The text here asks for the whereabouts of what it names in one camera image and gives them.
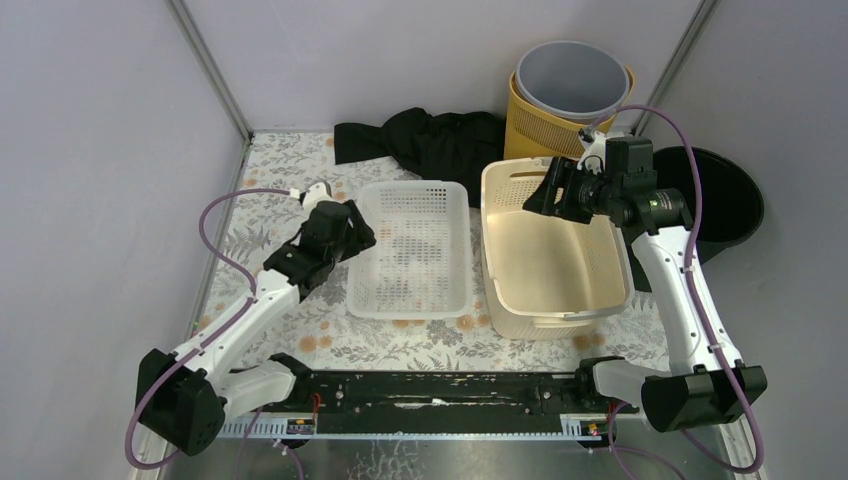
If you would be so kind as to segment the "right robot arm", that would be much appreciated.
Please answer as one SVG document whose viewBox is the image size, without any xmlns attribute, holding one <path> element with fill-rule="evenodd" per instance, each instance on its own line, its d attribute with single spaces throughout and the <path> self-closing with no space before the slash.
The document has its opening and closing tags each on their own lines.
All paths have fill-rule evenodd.
<svg viewBox="0 0 848 480">
<path fill-rule="evenodd" d="M 599 138 L 599 171 L 583 159 L 555 157 L 524 210 L 586 224 L 607 217 L 638 259 L 655 296 L 669 352 L 666 372 L 620 357 L 581 362 L 575 402 L 597 412 L 612 399 L 640 409 L 658 432 L 733 423 L 766 390 L 713 304 L 695 246 L 698 224 L 685 196 L 661 188 L 653 147 L 640 137 Z"/>
</svg>

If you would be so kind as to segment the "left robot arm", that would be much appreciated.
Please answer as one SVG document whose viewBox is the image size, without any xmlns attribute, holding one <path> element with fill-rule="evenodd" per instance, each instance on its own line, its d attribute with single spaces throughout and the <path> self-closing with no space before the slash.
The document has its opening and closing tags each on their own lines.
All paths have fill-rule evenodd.
<svg viewBox="0 0 848 480">
<path fill-rule="evenodd" d="M 236 371 L 235 363 L 270 321 L 295 309 L 339 263 L 375 244 L 353 201 L 317 202 L 296 237 L 264 262 L 253 287 L 223 317 L 172 352 L 153 349 L 142 359 L 125 451 L 132 451 L 137 425 L 193 456 L 244 413 L 276 402 L 288 411 L 304 407 L 311 387 L 290 368 L 267 360 Z"/>
</svg>

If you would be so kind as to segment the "white perforated plastic basket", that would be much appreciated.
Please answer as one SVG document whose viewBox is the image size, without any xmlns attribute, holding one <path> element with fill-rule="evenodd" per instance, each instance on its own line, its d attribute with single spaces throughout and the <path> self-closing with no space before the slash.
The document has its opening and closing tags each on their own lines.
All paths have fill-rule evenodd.
<svg viewBox="0 0 848 480">
<path fill-rule="evenodd" d="M 456 182 L 371 183 L 357 199 L 376 244 L 349 261 L 346 307 L 380 320 L 459 317 L 473 303 L 466 189 Z"/>
</svg>

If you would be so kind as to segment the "cream plastic basket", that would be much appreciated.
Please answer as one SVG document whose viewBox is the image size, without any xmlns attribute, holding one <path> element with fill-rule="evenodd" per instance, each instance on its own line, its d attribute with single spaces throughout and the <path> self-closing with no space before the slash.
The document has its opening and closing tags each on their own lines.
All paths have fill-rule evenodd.
<svg viewBox="0 0 848 480">
<path fill-rule="evenodd" d="M 481 177 L 481 257 L 491 324 L 502 337 L 587 335 L 635 288 L 625 243 L 605 217 L 581 224 L 524 210 L 551 160 L 504 160 Z"/>
</svg>

